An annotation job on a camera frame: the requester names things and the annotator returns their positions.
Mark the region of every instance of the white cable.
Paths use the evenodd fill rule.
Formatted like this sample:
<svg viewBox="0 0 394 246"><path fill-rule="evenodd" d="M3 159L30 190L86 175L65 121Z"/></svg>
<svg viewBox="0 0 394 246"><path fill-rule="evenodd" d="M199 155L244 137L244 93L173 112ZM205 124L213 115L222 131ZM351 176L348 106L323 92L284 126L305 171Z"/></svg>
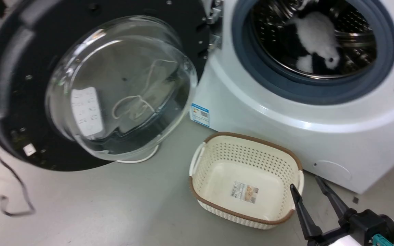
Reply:
<svg viewBox="0 0 394 246"><path fill-rule="evenodd" d="M137 161L116 161L116 162L119 162L119 163L140 163L140 162L145 162L146 160L148 160L151 157L153 157L156 154L156 152L158 151L158 149L159 149L159 145L156 145L156 147L153 150L153 152L149 156L147 156L147 157L145 157L144 159L141 159L141 160L137 160Z"/></svg>
<svg viewBox="0 0 394 246"><path fill-rule="evenodd" d="M145 81L145 87L144 87L144 90L142 90L143 92L148 88L148 84L149 84L149 82L150 82L150 78L151 78L151 76L152 76L153 69L154 69L154 67L155 67L156 62L158 62L158 61L164 61L164 62L170 62L170 63L177 63L177 62L175 62L175 61L162 60L162 59L155 60L155 61L152 63L152 65L150 66L150 71L148 72L147 80ZM152 112L155 112L155 109L153 109L153 107L152 107L147 101L145 101L144 99L142 99L142 96L141 96L141 95L127 96L127 97L125 97L125 98L119 100L117 103L115 103L114 107L112 108L112 117L113 117L114 119L117 120L117 119L119 119L120 117L122 117L123 115L125 115L125 114L127 114L128 112L131 111L131 109L125 111L125 112L124 112L122 115L120 115L119 117L116 116L116 114L115 114L116 108L117 108L123 101L125 101L125 100L127 100L127 99L130 99L130 98L139 98L139 100L145 104L144 106L146 106L140 113L138 113L138 114L135 115L135 119L137 119L137 118L139 118L141 115L143 115L144 112L145 112L145 110L147 109L147 107L149 107L149 108L152 110ZM148 159L150 159L151 157L153 157L153 156L156 154L156 152L158 151L158 149L159 149L159 145L156 145L156 147L155 147L155 149L153 150L153 152L152 152L149 156L147 156L147 157L145 157L144 159L141 159L141 160L136 160L136 161L116 161L116 162L119 162L119 163L141 163L141 162L145 162L146 160L148 160Z"/></svg>

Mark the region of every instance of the teal connector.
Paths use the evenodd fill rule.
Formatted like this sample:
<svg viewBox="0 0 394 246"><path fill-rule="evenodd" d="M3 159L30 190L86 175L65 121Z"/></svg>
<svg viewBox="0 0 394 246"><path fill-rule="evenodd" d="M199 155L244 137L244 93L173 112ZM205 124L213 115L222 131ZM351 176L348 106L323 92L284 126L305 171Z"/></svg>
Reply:
<svg viewBox="0 0 394 246"><path fill-rule="evenodd" d="M381 236L380 234L374 235L372 238L373 246L393 246L385 237Z"/></svg>

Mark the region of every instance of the laundry basket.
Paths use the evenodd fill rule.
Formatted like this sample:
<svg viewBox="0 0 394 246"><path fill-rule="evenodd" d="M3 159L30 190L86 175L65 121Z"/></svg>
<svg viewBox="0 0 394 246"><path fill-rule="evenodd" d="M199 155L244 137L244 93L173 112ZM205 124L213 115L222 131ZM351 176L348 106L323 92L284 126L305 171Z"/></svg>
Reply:
<svg viewBox="0 0 394 246"><path fill-rule="evenodd" d="M292 216L290 184L302 194L302 165L294 153L240 134L208 137L189 168L189 185L204 209L258 229L270 229Z"/></svg>

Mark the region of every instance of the brown basket rim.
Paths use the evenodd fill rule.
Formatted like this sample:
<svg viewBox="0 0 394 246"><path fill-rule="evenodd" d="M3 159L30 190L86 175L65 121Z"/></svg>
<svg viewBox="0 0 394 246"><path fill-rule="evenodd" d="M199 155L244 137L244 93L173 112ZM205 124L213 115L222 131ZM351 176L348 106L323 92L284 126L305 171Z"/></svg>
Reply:
<svg viewBox="0 0 394 246"><path fill-rule="evenodd" d="M236 134L236 133L230 133L230 132L219 132L219 133L215 133L215 134L207 137L204 142L208 143L211 139L213 139L215 137L219 137L219 136L230 136L230 137L242 138L242 139L246 139L246 140L250 140L250 141L253 141L253 142L257 142L257 143L260 143L260 144L267 145L269 147L278 149L280 151L283 151L283 152L289 154L294 159L294 161L297 164L297 167L299 168L300 171L302 171L302 164L300 163L300 159L291 150L286 149L286 148L284 148L282 146L279 146L279 145L275 145L274 143L270 143L268 141L265 141L265 140L262 140L262 139L258 139L256 137L250 137L250 136L246 136L246 135L242 135L242 134ZM225 209L224 207L221 207L221 206L219 206L217 204L214 204L214 203L202 198L201 196L199 196L197 194L197 192L194 189L192 176L189 177L189 187L191 188L191 192L193 193L194 197L197 200L199 200L200 202L202 202L202 203L204 203L204 204L206 204L208 206L211 206L211 207L213 207L215 209L218 209L218 210L220 210L222 212L225 212L227 214L230 214L230 215L242 218L242 219L250 220L250 221L253 221L253 222L261 223L261 224L272 224L272 225L282 224L282 223L286 222L294 213L294 210L291 209L286 216L284 216L283 218L281 218L279 220L275 220L275 221L267 221L267 220L263 220L263 219L258 219L258 218L250 217L250 216L247 216L247 215L239 214L239 213L234 212L232 210Z"/></svg>

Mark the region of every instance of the blue and white sticker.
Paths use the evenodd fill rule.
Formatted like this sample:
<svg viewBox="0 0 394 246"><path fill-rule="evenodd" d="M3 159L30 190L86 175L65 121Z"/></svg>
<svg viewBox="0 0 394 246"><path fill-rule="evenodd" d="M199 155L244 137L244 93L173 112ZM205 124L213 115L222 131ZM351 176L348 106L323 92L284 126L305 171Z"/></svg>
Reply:
<svg viewBox="0 0 394 246"><path fill-rule="evenodd" d="M191 115L193 121L209 127L209 110L193 103L191 105Z"/></svg>

